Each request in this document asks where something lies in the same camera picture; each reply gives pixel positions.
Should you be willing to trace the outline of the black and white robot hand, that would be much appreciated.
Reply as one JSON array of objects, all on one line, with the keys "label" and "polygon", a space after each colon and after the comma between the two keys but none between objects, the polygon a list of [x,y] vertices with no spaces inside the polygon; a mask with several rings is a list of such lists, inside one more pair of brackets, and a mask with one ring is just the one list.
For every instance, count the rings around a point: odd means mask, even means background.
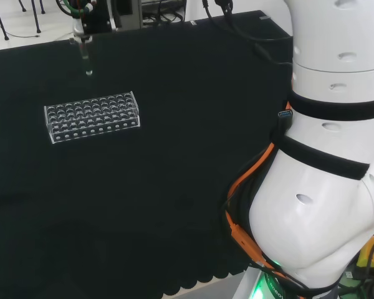
[{"label": "black and white robot hand", "polygon": [[72,38],[82,44],[95,34],[113,31],[108,1],[56,1],[59,9],[72,19]]}]

